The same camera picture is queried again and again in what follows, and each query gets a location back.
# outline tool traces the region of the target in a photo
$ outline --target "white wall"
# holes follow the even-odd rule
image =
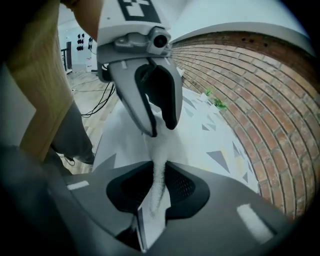
[[[274,36],[313,54],[308,35],[278,0],[189,0],[171,27],[171,41],[219,31]]]
[[[71,59],[73,71],[85,69],[87,64],[87,58],[91,57],[91,52],[88,49],[88,42],[90,36],[87,33],[85,33],[79,26],[66,30],[59,29],[58,32],[61,49],[66,48],[67,42],[71,41]],[[83,39],[82,34],[84,34],[83,50],[79,51],[77,50],[78,34],[80,34],[80,39]]]

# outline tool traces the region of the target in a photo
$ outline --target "black cable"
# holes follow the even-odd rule
[[[91,50],[91,48],[90,48],[89,50],[90,50],[90,52],[92,52],[94,55],[97,55],[96,53],[94,53],[94,52]]]
[[[103,92],[104,89],[101,90],[74,90],[74,92],[78,92],[78,93],[89,93],[89,92]]]
[[[110,99],[110,97],[111,97],[111,96],[114,94],[114,92],[115,92],[115,86],[112,84],[112,87],[111,87],[111,90],[110,90],[110,92],[109,92],[108,97],[107,97],[105,100],[102,100],[102,99],[104,98],[104,95],[105,95],[105,93],[106,93],[106,90],[107,90],[109,84],[110,84],[110,83],[108,83],[107,86],[106,86],[106,88],[104,89],[104,92],[103,92],[103,94],[102,94],[101,99],[99,100],[99,103],[93,108],[93,110],[89,111],[89,112],[86,113],[86,114],[82,114],[81,116],[82,116],[83,118],[90,118],[93,114],[97,113],[99,110],[101,110],[101,109],[107,104],[108,100]]]
[[[103,94],[102,94],[102,97],[101,97],[101,99],[99,100],[99,103],[93,108],[93,110],[89,111],[89,112],[86,113],[86,114],[82,114],[82,116],[88,116],[88,115],[91,116],[92,112],[95,111],[95,109],[101,104],[101,101],[102,101],[102,99],[104,98],[104,95],[105,95],[105,93],[106,93],[106,90],[107,90],[109,84],[110,84],[110,83],[108,83],[108,84],[106,85],[106,87],[105,87],[105,89],[104,89],[104,92],[103,92]]]
[[[87,82],[79,83],[79,84],[71,87],[71,90],[72,90],[73,88],[78,87],[78,86],[82,86],[82,85],[87,84],[87,83],[92,83],[92,82],[97,81],[97,80],[99,80],[99,78],[98,78],[98,79],[95,79],[95,80],[92,80],[92,81],[87,81]]]
[[[75,165],[76,165],[76,162],[75,162],[75,160],[73,160],[73,159],[72,159],[73,164],[71,164],[71,163],[69,162],[69,160],[68,160],[64,155],[59,155],[59,157],[60,157],[60,158],[64,158],[64,160],[65,160],[70,166],[75,166]]]
[[[82,115],[82,117],[83,118],[89,118],[89,117],[91,117],[93,114],[95,114],[95,113],[97,113],[99,110],[101,110],[106,104],[107,104],[107,102],[108,102],[108,100],[109,100],[109,98],[114,94],[114,92],[115,92],[115,86],[114,85],[112,85],[112,88],[111,88],[111,91],[110,91],[110,93],[109,93],[109,96],[108,96],[108,98],[106,98],[104,101],[102,101],[101,103],[99,103],[98,105],[100,105],[100,104],[103,104],[100,108],[98,108],[96,111],[94,111],[93,112],[93,110],[92,110],[92,113],[90,113],[89,115],[87,115],[87,114],[84,114],[84,115]]]

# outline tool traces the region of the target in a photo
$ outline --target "white geometric patterned sheet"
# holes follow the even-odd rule
[[[175,130],[176,150],[169,161],[217,173],[243,183],[258,192],[258,181],[242,144],[214,106],[198,100],[199,94],[183,88],[182,110]],[[152,105],[153,112],[159,108]],[[105,160],[113,167],[149,161],[141,131],[118,101],[105,121],[93,170]]]
[[[182,122],[179,121],[179,125],[187,128],[191,137],[185,147],[196,145],[197,150],[197,160],[191,159],[188,165],[231,177],[257,193],[258,181],[252,164],[219,110],[214,105],[200,101],[200,95],[189,89],[183,88],[183,96]]]

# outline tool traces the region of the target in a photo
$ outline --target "person's leg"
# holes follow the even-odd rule
[[[49,148],[48,153],[43,161],[46,164],[54,165],[60,172],[62,176],[69,176],[72,173],[64,166],[61,157],[53,150],[52,147]]]
[[[92,152],[92,143],[82,123],[81,113],[75,102],[66,113],[51,147],[68,159],[76,158],[79,161],[93,165],[95,155]]]

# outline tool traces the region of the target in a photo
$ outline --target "white paper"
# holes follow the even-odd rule
[[[157,213],[153,216],[150,211],[151,191],[142,201],[138,208],[138,228],[137,233],[139,237],[140,248],[145,253],[158,239],[166,228],[166,210],[171,207],[170,195],[167,187],[164,188],[164,192],[160,201],[160,205]]]

